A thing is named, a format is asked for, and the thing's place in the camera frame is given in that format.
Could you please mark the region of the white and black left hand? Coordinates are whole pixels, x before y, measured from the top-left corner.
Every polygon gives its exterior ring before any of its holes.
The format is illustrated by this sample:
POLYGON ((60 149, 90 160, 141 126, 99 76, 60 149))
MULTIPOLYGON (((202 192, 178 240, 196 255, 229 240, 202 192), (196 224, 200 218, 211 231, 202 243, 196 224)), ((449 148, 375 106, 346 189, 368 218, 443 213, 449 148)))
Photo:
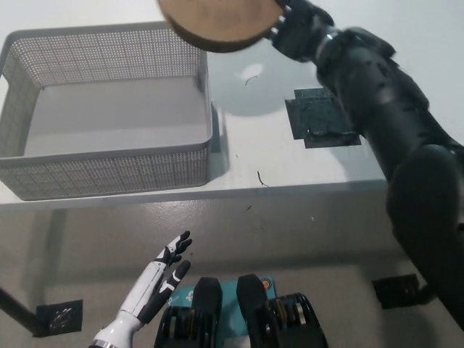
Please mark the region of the white and black left hand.
POLYGON ((149 323, 189 271, 191 263, 184 260, 167 278, 164 278, 169 267, 181 261, 181 254, 191 243, 190 232, 185 231, 166 245, 138 277, 120 311, 132 315, 140 323, 149 323))

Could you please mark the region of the black right hand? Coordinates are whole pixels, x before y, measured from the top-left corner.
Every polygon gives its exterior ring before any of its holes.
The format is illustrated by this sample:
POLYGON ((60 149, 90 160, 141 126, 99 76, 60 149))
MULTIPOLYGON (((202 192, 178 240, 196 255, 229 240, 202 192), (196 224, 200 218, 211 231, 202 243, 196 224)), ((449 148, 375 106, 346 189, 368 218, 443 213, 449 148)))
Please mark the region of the black right hand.
POLYGON ((324 37, 335 31, 334 20, 311 1, 276 1, 283 14, 267 39, 282 55, 297 62, 315 62, 324 37))

